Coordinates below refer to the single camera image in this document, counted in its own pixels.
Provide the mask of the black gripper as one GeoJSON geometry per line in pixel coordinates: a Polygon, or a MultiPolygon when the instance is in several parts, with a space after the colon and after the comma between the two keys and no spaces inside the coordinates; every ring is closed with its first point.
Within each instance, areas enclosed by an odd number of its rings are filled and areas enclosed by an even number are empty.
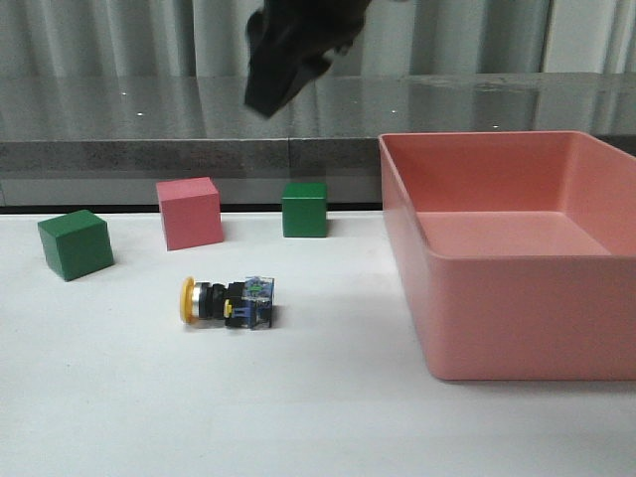
{"type": "Polygon", "coordinates": [[[344,55],[365,26],[368,1],[265,1],[248,19],[244,104],[272,117],[344,55]]]}

